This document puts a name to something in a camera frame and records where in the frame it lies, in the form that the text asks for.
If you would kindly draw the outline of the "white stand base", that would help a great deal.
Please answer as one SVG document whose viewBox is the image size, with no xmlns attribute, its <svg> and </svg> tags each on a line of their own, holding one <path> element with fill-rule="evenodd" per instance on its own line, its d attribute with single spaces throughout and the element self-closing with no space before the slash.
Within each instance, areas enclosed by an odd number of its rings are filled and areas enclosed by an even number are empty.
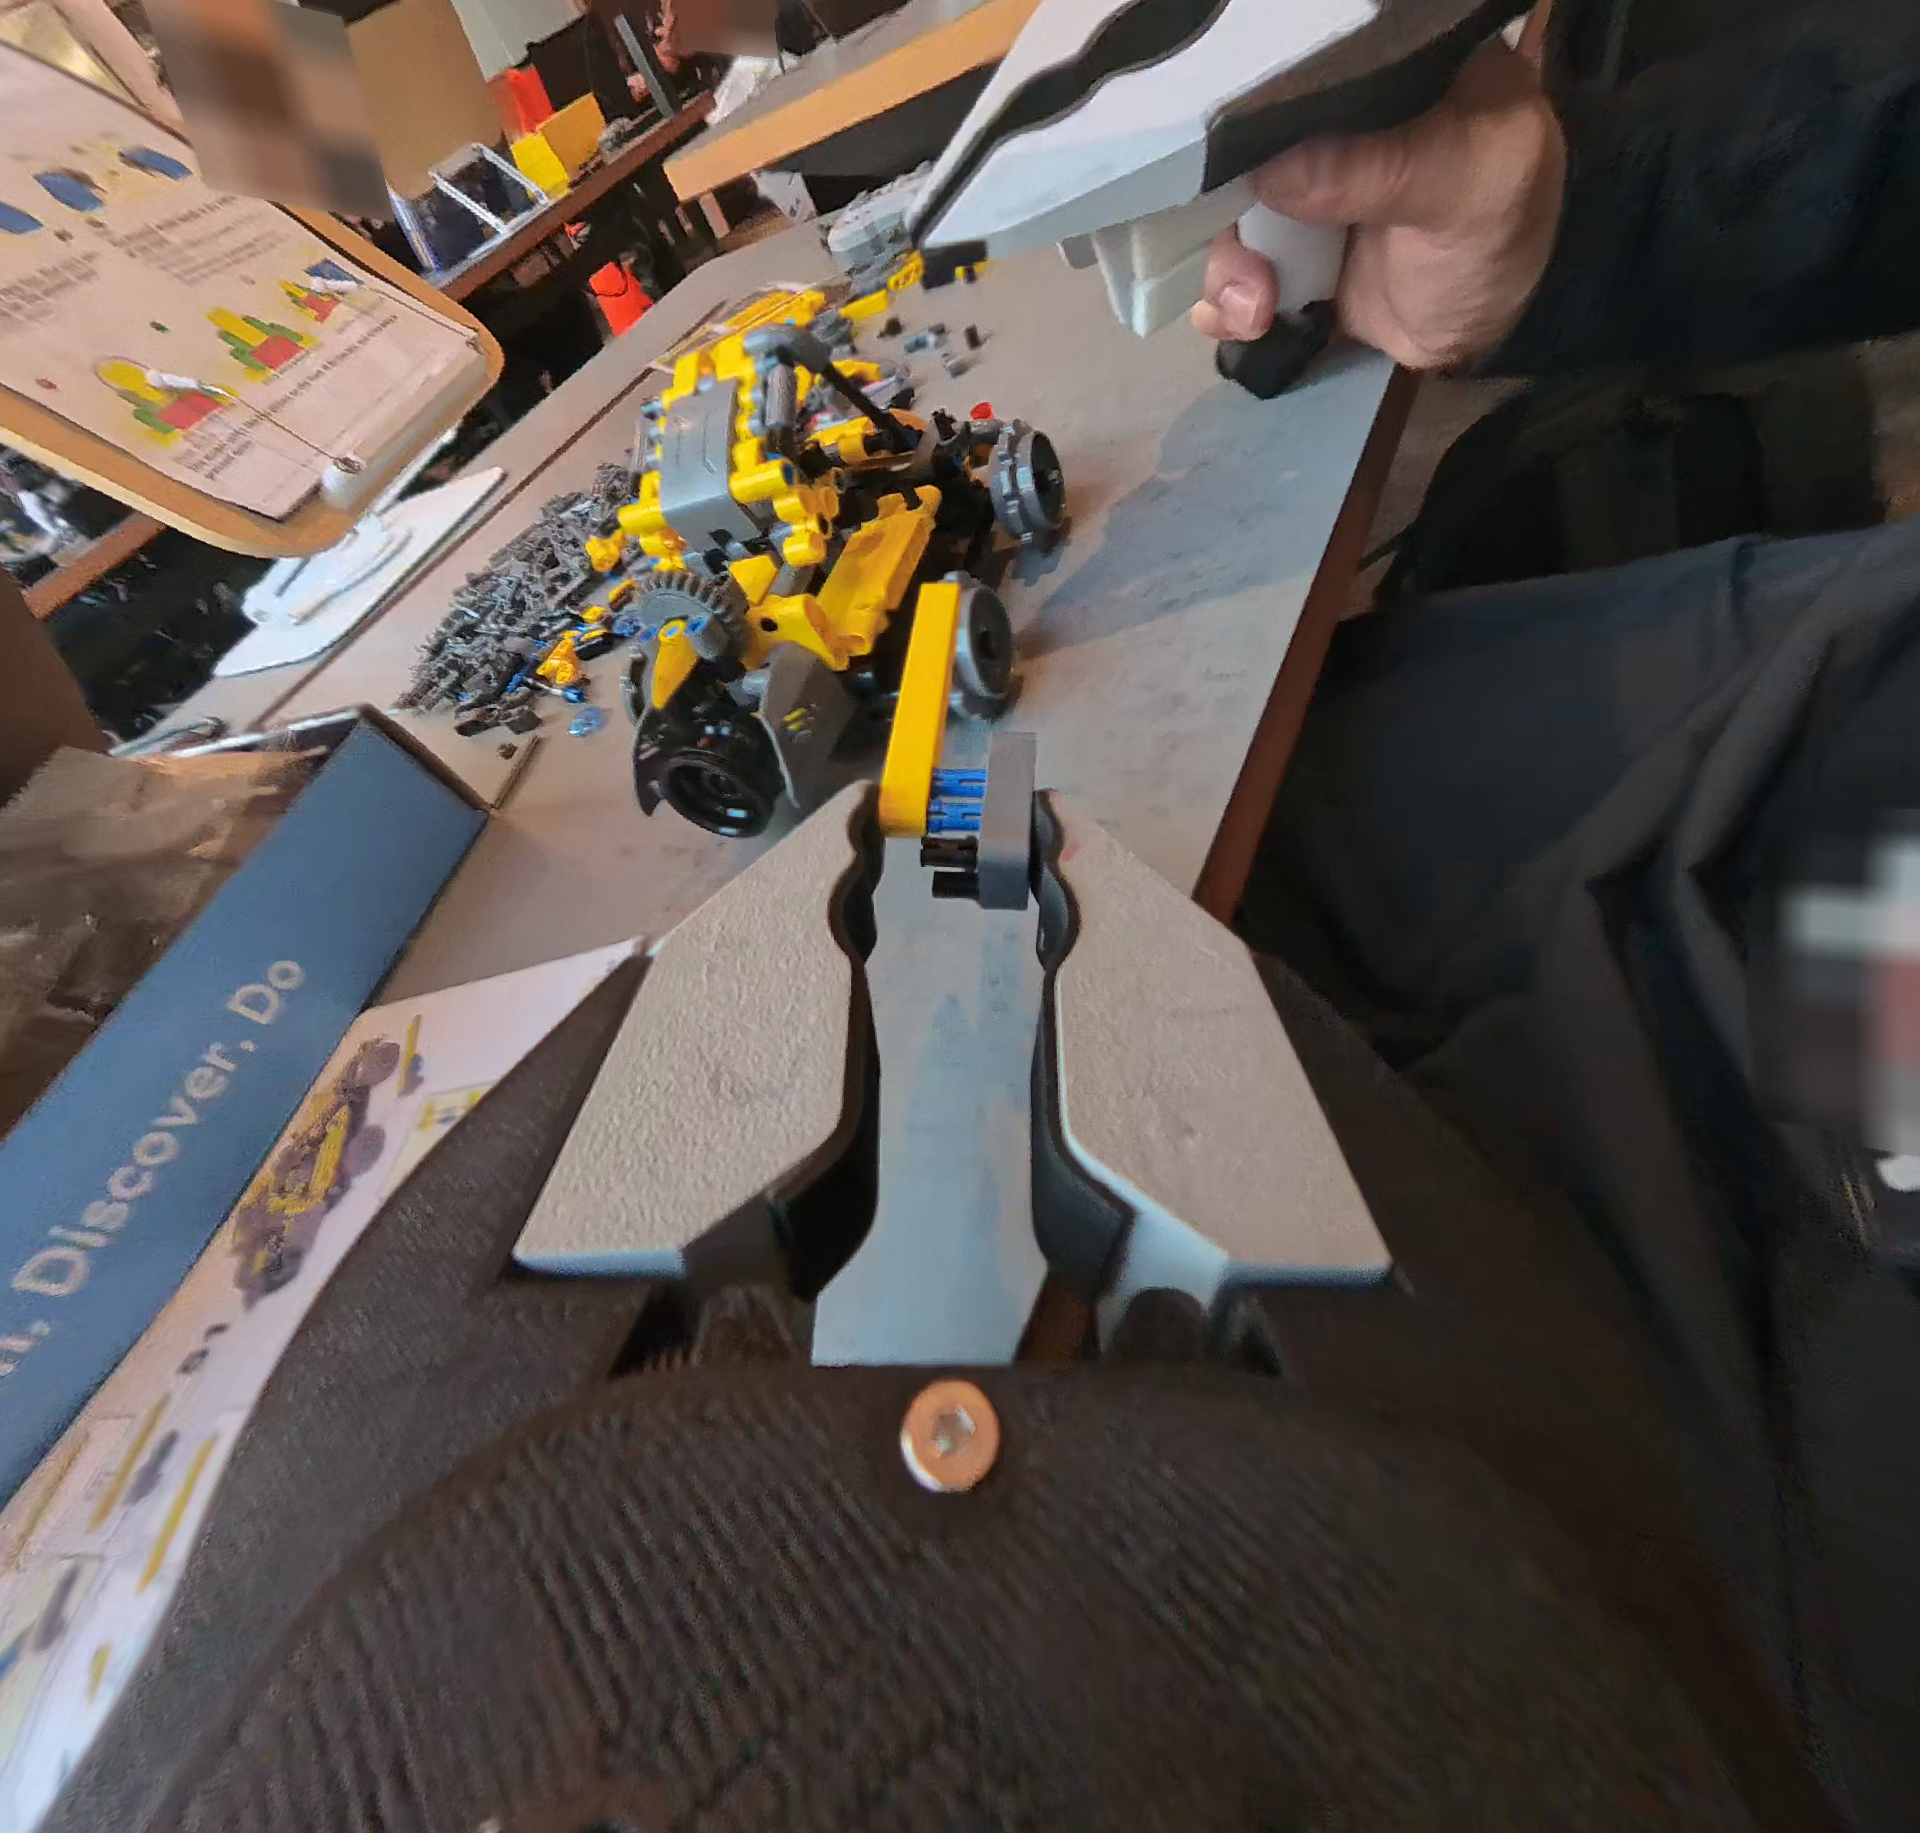
<svg viewBox="0 0 1920 1833">
<path fill-rule="evenodd" d="M 253 630 L 212 667 L 232 680 L 323 658 L 486 505 L 501 466 L 385 502 L 333 546 L 272 561 L 241 597 Z"/>
</svg>

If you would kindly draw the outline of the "person's dark clothing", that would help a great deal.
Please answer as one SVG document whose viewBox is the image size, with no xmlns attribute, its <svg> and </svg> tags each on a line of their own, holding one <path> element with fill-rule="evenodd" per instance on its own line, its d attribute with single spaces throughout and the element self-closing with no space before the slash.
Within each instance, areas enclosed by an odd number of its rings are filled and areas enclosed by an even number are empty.
<svg viewBox="0 0 1920 1833">
<path fill-rule="evenodd" d="M 1859 350 L 1533 384 L 1329 651 L 1241 904 L 1584 1223 L 1846 1829 L 1916 1829 L 1916 511 Z"/>
</svg>

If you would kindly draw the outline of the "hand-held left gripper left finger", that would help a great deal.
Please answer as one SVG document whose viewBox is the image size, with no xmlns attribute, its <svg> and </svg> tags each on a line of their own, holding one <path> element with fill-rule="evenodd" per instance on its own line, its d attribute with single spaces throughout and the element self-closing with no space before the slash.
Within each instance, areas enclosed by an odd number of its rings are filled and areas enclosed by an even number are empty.
<svg viewBox="0 0 1920 1833">
<path fill-rule="evenodd" d="M 777 1205 L 847 1155 L 866 1110 L 873 813 L 877 787 L 849 785 L 649 949 L 518 1267 L 780 1267 Z"/>
</svg>

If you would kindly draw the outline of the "pile of small brick parts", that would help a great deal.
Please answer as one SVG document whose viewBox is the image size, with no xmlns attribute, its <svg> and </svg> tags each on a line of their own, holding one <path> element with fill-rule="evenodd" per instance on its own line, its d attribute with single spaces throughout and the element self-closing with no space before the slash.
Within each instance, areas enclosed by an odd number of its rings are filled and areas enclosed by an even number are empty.
<svg viewBox="0 0 1920 1833">
<path fill-rule="evenodd" d="M 643 555 L 619 522 L 624 461 L 540 505 L 471 569 L 419 644 L 396 713 L 445 715 L 457 738 L 531 735 L 549 705 L 586 699 L 586 667 L 632 630 Z"/>
</svg>

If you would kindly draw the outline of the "toy building instruction booklet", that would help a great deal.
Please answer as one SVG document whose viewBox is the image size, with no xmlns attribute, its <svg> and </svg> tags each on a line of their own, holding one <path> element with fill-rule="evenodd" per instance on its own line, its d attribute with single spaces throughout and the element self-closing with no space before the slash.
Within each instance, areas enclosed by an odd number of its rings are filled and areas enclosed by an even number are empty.
<svg viewBox="0 0 1920 1833">
<path fill-rule="evenodd" d="M 1 1827 L 39 1829 L 153 1643 L 299 1320 L 401 1180 L 640 938 L 351 1022 L 232 1216 L 1 1521 Z"/>
</svg>

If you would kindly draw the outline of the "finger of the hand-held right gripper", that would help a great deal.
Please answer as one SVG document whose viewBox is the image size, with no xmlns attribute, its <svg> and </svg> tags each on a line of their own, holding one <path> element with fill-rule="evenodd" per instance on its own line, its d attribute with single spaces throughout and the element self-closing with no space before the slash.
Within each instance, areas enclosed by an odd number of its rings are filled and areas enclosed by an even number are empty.
<svg viewBox="0 0 1920 1833">
<path fill-rule="evenodd" d="M 943 213 L 1016 134 L 1064 117 L 1111 77 L 1189 45 L 1226 0 L 1038 0 L 929 168 L 914 211 Z"/>
<path fill-rule="evenodd" d="M 1377 14 L 1379 0 L 1226 0 L 1189 43 L 1082 95 L 1044 100 L 1030 79 L 933 168 L 914 242 L 1005 254 L 1182 208 L 1207 188 L 1208 128 L 1230 100 Z"/>
</svg>

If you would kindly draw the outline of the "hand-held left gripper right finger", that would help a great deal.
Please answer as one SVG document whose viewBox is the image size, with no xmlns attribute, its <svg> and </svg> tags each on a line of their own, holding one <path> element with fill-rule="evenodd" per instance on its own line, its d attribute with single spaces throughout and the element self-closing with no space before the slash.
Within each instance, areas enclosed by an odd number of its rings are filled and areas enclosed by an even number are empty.
<svg viewBox="0 0 1920 1833">
<path fill-rule="evenodd" d="M 1361 1287 L 1395 1267 L 1253 956 L 1035 798 L 1032 1225 L 1071 1293 Z"/>
</svg>

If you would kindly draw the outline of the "wooden background table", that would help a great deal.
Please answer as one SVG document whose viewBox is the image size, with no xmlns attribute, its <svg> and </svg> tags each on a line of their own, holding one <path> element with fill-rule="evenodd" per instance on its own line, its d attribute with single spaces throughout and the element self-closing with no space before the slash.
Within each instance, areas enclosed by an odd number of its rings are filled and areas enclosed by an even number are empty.
<svg viewBox="0 0 1920 1833">
<path fill-rule="evenodd" d="M 820 45 L 664 162 L 682 198 L 758 168 L 859 175 L 933 159 L 1042 0 L 909 0 Z"/>
</svg>

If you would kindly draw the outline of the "yellow toy brick beam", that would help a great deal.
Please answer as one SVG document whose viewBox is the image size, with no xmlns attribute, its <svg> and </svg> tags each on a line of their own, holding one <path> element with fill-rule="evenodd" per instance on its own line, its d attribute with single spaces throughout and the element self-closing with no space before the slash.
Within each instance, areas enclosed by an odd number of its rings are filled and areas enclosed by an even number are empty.
<svg viewBox="0 0 1920 1833">
<path fill-rule="evenodd" d="M 914 600 L 900 695 L 877 782 L 877 821 L 886 838 L 919 838 L 927 830 L 964 604 L 967 587 L 956 578 L 921 585 Z"/>
</svg>

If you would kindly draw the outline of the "grey toy brick beam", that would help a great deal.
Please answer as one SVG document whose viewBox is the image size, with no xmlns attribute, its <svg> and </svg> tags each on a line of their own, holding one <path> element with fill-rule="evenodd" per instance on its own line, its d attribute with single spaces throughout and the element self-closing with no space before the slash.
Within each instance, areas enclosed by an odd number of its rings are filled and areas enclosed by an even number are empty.
<svg viewBox="0 0 1920 1833">
<path fill-rule="evenodd" d="M 986 911 L 1022 911 L 1035 862 L 1037 740 L 998 730 L 989 744 L 975 846 L 975 898 Z"/>
</svg>

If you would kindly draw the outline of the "blue cardboard box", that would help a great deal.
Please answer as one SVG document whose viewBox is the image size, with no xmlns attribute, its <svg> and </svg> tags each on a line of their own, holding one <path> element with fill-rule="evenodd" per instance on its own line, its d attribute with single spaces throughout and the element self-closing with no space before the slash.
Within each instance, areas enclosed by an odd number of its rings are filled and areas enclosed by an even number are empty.
<svg viewBox="0 0 1920 1833">
<path fill-rule="evenodd" d="M 1 1147 L 1 1491 L 173 1297 L 489 824 L 394 715 L 310 715 L 316 771 Z"/>
</svg>

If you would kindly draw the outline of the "wooden board with instruction sheet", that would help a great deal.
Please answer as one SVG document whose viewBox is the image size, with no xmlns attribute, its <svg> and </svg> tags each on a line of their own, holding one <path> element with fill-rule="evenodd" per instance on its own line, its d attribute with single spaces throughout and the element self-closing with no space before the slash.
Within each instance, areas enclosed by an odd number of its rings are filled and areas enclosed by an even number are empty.
<svg viewBox="0 0 1920 1833">
<path fill-rule="evenodd" d="M 1 438 L 160 525 L 325 551 L 498 342 L 325 213 L 229 195 L 137 105 L 1 48 Z"/>
</svg>

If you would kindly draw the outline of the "clear plastic bag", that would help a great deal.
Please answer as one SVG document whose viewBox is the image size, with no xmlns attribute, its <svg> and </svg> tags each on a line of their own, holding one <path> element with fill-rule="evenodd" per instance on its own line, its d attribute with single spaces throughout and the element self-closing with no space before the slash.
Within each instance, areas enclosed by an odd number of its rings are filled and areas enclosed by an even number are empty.
<svg viewBox="0 0 1920 1833">
<path fill-rule="evenodd" d="M 107 756 L 59 748 L 1 813 L 1 1130 L 226 885 L 329 748 Z"/>
</svg>

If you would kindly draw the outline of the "grey motor brick assembly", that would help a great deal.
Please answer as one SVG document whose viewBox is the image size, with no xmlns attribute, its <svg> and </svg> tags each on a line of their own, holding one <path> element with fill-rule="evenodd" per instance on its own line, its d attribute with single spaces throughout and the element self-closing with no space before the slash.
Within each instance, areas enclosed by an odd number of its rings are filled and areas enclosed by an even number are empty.
<svg viewBox="0 0 1920 1833">
<path fill-rule="evenodd" d="M 828 223 L 825 250 L 847 280 L 851 300 L 896 295 L 909 287 L 941 289 L 970 283 L 989 268 L 976 246 L 938 246 L 927 258 L 910 237 L 909 219 L 925 188 L 929 162 L 856 192 Z"/>
</svg>

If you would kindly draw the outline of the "yellow toy brick vehicle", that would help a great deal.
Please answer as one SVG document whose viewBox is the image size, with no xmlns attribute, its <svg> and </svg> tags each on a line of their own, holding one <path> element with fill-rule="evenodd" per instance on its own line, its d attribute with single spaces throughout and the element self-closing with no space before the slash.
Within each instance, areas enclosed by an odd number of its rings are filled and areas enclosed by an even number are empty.
<svg viewBox="0 0 1920 1833">
<path fill-rule="evenodd" d="M 921 412 L 854 352 L 854 320 L 880 310 L 761 295 L 688 337 L 640 406 L 619 522 L 643 555 L 626 680 L 643 815 L 757 838 L 812 813 L 854 750 L 885 758 L 929 581 L 967 587 L 947 723 L 1014 703 L 1001 581 L 1060 542 L 1063 462 L 992 405 Z"/>
</svg>

